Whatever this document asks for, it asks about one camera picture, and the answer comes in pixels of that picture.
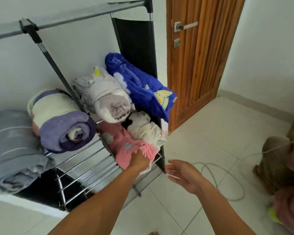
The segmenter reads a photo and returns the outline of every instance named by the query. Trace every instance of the hand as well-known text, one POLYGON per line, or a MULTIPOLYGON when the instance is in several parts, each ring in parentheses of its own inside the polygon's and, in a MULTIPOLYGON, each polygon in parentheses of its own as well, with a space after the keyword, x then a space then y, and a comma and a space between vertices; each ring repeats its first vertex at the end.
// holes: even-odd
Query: hand
POLYGON ((133 168, 140 173, 148 168, 150 160, 143 156, 142 150, 137 150, 137 153, 132 153, 128 168, 133 168))
POLYGON ((196 167, 182 160, 169 160, 168 162, 171 165, 165 166, 165 172, 179 178, 177 179, 169 175, 169 180, 179 184, 186 189, 187 192, 197 194, 200 183, 205 180, 205 178, 196 167))

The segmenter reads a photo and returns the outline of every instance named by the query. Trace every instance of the person's right arm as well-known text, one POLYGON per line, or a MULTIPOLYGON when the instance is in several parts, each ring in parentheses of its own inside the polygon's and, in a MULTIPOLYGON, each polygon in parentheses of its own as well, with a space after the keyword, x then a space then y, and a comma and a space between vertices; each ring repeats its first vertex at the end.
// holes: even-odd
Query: person's right arm
POLYGON ((251 228, 237 215, 227 199, 189 162, 169 160, 168 178, 195 194, 210 221, 216 235, 255 235, 251 228))

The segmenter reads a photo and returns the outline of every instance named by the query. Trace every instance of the wooden door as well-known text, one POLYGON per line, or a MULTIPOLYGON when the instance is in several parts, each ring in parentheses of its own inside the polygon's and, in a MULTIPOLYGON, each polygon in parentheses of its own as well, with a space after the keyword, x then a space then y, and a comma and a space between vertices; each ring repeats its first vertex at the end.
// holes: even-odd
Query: wooden door
POLYGON ((178 95, 169 132, 216 97, 244 1, 167 0, 168 87, 178 95), (176 22, 198 24, 175 32, 176 22))

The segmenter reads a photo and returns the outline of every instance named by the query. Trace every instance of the person's left hand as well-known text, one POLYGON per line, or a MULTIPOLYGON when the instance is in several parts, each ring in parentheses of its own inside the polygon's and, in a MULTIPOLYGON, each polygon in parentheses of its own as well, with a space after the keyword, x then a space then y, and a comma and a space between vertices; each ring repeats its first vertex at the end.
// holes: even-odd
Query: person's left hand
POLYGON ((140 173, 148 168, 149 163, 150 160, 143 156, 142 150, 138 150, 137 153, 132 153, 128 168, 133 168, 140 173))

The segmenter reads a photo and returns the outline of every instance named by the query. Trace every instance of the white blanket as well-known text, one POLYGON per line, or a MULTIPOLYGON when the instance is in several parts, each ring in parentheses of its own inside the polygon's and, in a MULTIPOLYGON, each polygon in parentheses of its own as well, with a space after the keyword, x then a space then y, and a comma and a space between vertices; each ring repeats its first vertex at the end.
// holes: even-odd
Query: white blanket
POLYGON ((144 112, 132 113, 129 117, 133 121, 127 131, 134 140, 143 140, 151 144, 157 151, 165 144, 165 133, 154 122, 150 122, 149 115, 144 112))
POLYGON ((73 87, 86 108, 102 120, 117 123, 129 116, 129 95, 105 69, 96 67, 91 76, 75 79, 73 87))

